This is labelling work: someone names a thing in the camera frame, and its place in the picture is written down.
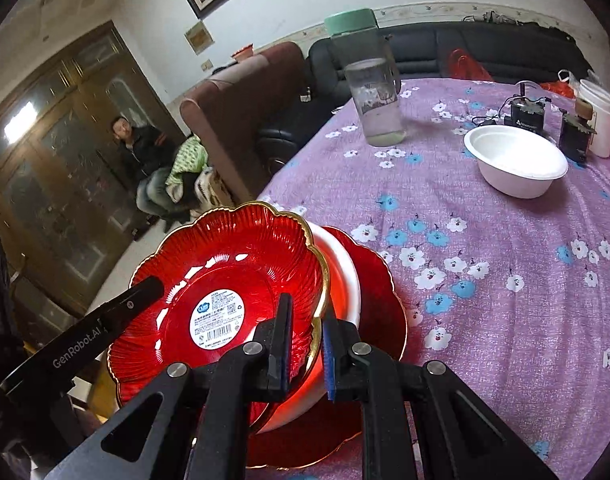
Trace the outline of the green striped cloth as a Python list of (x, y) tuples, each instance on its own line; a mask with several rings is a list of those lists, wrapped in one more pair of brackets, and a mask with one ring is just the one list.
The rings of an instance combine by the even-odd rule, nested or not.
[(183, 174), (199, 174), (207, 163), (208, 153), (201, 139), (195, 134), (188, 136), (176, 151), (166, 185), (180, 185)]

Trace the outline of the black leather sofa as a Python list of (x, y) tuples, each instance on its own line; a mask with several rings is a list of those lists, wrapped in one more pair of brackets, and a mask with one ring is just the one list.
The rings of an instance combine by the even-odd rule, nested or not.
[[(406, 79), (446, 78), (448, 56), (457, 49), (472, 55), (498, 82), (522, 79), (554, 81), (560, 70), (586, 76), (591, 65), (575, 39), (555, 27), (536, 23), (492, 24), (436, 22), (384, 29), (401, 76)], [(316, 41), (305, 56), (309, 102), (296, 98), (284, 112), (274, 114), (256, 134), (262, 164), (275, 174), (301, 150), (332, 117), (332, 110), (350, 99), (341, 61), (328, 38)]]

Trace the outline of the white disposable bowl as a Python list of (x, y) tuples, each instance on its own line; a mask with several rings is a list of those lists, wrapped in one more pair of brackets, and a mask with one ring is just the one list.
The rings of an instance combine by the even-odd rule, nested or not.
[(309, 412), (318, 401), (328, 397), (328, 385), (332, 384), (341, 368), (340, 364), (336, 364), (337, 358), (333, 358), (331, 364), (328, 363), (328, 356), (332, 356), (340, 344), (338, 326), (344, 321), (358, 327), (360, 321), (360, 283), (348, 250), (330, 230), (317, 226), (314, 222), (308, 222), (308, 226), (314, 244), (322, 252), (330, 270), (330, 304), (322, 315), (320, 352), (303, 385), (259, 427), (258, 432), (261, 434), (294, 422)]

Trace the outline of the black motor with brown roll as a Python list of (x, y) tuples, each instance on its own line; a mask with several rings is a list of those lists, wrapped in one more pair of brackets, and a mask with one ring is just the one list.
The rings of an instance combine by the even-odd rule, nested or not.
[(577, 98), (574, 112), (564, 112), (562, 116), (558, 148), (566, 158), (581, 167), (586, 166), (589, 145), (594, 136), (594, 130), (589, 125), (592, 115), (592, 105), (582, 98)]

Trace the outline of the seated person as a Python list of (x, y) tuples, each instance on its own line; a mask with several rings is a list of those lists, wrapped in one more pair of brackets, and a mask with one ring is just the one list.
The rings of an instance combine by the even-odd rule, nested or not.
[(167, 233), (176, 222), (190, 220), (190, 208), (175, 203), (167, 192), (166, 181), (175, 161), (176, 144), (152, 125), (136, 127), (124, 116), (111, 122), (119, 144), (126, 174), (136, 186), (136, 205), (150, 217), (165, 222)]

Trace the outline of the red plastic bag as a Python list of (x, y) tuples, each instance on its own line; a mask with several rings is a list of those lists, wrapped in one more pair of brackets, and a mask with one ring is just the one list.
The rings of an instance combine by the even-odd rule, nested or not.
[(450, 78), (494, 81), (485, 67), (463, 49), (454, 49), (448, 56), (447, 65)]

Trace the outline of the purple floral tablecloth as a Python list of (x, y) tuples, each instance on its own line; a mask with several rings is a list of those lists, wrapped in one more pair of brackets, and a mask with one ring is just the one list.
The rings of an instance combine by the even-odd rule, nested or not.
[(406, 360), (447, 363), (562, 479), (610, 442), (610, 157), (572, 165), (536, 200), (491, 188), (464, 144), (507, 84), (411, 79), (409, 130), (364, 140), (345, 105), (259, 192), (336, 226), (390, 267)]

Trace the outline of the small white bowl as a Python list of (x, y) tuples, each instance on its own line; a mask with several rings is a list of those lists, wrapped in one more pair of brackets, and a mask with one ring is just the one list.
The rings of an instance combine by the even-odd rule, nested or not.
[(555, 144), (521, 128), (476, 127), (465, 135), (464, 145), (489, 185), (521, 200), (543, 196), (568, 171), (568, 161)]

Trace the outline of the red glass flower bowl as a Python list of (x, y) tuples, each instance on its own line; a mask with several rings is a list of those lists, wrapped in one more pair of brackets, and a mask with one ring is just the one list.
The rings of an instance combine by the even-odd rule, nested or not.
[(251, 341), (274, 317), (281, 295), (293, 301), (288, 364), (291, 392), (308, 379), (321, 346), (330, 270), (308, 223), (264, 202), (207, 211), (170, 232), (130, 282), (155, 276), (164, 294), (110, 345), (107, 367), (125, 406), (175, 362), (200, 367)]

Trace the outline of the white plastic jar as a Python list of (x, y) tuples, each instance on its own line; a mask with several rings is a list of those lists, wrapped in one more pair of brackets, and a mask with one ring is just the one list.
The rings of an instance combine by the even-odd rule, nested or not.
[(610, 92), (589, 79), (579, 81), (576, 94), (593, 109), (590, 125), (593, 136), (590, 151), (601, 158), (610, 157)]

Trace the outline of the black motor device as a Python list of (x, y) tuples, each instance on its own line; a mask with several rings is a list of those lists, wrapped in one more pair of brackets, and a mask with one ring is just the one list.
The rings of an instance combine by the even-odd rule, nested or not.
[(514, 94), (508, 101), (510, 114), (503, 118), (506, 126), (520, 128), (544, 136), (544, 118), (546, 106), (551, 103), (548, 96), (540, 94), (536, 98), (527, 95), (528, 89), (540, 90), (535, 81), (521, 80), (516, 83), (518, 94)]

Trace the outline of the red flower plate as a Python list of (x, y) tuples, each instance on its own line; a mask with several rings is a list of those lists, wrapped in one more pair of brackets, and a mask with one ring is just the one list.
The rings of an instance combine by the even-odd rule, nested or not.
[[(406, 311), (385, 260), (334, 226), (312, 224), (310, 228), (330, 268), (336, 317), (355, 322), (363, 341), (401, 359), (408, 335)], [(250, 436), (248, 469), (304, 469), (360, 436), (361, 405), (333, 403), (326, 396), (296, 419), (278, 425), (289, 408), (311, 398), (311, 393), (294, 396), (274, 413), (264, 432)]]

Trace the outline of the clear bottle green lid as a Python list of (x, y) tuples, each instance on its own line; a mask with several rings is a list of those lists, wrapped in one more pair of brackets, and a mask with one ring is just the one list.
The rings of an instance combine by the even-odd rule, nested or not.
[(324, 26), (368, 144), (386, 148), (405, 140), (398, 102), (400, 73), (374, 12), (363, 8), (333, 14), (324, 20)]

